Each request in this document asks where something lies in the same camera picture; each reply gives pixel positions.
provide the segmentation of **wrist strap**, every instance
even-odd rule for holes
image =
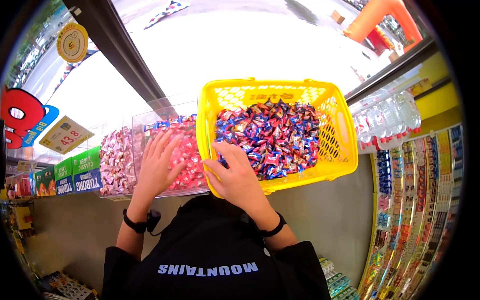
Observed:
[[[257,225],[255,224],[255,229],[257,229],[258,233],[260,233],[260,235],[264,238],[269,238],[269,237],[272,237],[272,236],[276,235],[277,233],[280,232],[280,230],[282,230],[283,226],[286,224],[283,216],[279,212],[277,212],[277,211],[275,211],[275,212],[280,217],[280,222],[278,223],[277,227],[275,227],[275,229],[273,229],[272,231],[266,231],[266,230],[258,229]]]
[[[128,219],[127,209],[123,210],[123,221],[125,221],[128,227],[135,230],[136,233],[145,233],[147,229],[147,222],[133,223],[132,220]]]

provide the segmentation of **big mouth sign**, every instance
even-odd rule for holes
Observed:
[[[2,89],[0,116],[5,121],[8,149],[33,146],[38,135],[58,115],[58,108],[43,105],[29,92],[19,88],[7,89],[4,87]]]

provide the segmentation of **right hand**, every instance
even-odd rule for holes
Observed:
[[[271,209],[247,154],[240,147],[225,142],[212,143],[212,147],[225,158],[229,166],[227,169],[217,161],[204,160],[204,164],[220,178],[206,171],[210,184],[218,194],[250,216]]]
[[[148,140],[134,195],[141,193],[146,201],[151,201],[165,191],[182,171],[184,162],[176,165],[170,173],[168,172],[168,163],[173,149],[183,138],[183,133],[178,134],[169,143],[172,134],[173,130],[166,133],[160,132],[155,139]]]

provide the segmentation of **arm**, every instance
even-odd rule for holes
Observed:
[[[172,133],[173,131],[165,134],[160,132],[155,139],[148,140],[145,147],[138,184],[127,210],[128,219],[134,223],[146,222],[147,212],[155,196],[166,190],[183,169],[184,163],[179,163],[168,173],[170,156],[179,140],[183,138],[183,134],[179,134],[165,147]],[[144,234],[136,233],[122,221],[117,237],[117,247],[140,261],[144,247]]]
[[[220,178],[206,171],[210,184],[220,196],[243,209],[259,229],[275,229],[280,217],[265,197],[246,153],[240,147],[227,143],[212,143],[212,147],[225,158],[229,169],[214,160],[206,159],[204,164]],[[284,225],[279,233],[264,240],[267,247],[274,252],[297,243],[288,225]]]

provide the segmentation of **black jacket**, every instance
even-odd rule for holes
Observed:
[[[197,197],[141,262],[107,248],[102,300],[330,299],[312,243],[270,254],[242,214],[225,200]]]

